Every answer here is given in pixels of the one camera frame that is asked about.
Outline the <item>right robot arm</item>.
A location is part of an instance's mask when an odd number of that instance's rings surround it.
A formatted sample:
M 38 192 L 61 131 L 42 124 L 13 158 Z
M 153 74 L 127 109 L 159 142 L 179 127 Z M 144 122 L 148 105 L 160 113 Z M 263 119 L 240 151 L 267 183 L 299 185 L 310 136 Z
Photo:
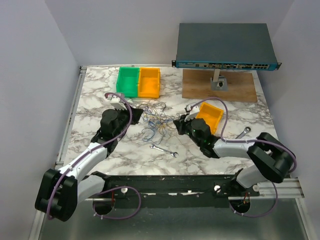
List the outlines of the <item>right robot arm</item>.
M 230 191 L 241 196 L 253 185 L 270 181 L 282 183 L 297 166 L 296 157 L 267 132 L 249 140 L 227 140 L 214 136 L 202 118 L 185 120 L 182 115 L 173 121 L 179 135 L 187 135 L 208 158 L 250 159 L 253 165 L 240 169 L 230 181 Z

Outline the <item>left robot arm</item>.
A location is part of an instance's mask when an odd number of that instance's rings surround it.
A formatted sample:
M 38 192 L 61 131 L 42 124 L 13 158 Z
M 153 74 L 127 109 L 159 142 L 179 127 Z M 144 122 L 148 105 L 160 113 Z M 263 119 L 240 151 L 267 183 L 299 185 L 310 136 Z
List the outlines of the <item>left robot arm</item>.
M 143 109 L 107 109 L 102 113 L 100 127 L 87 149 L 60 169 L 48 169 L 35 200 L 35 208 L 46 213 L 49 220 L 65 222 L 71 218 L 78 203 L 91 196 L 107 197 L 114 191 L 110 176 L 90 171 L 107 159 L 130 125 L 136 125 Z

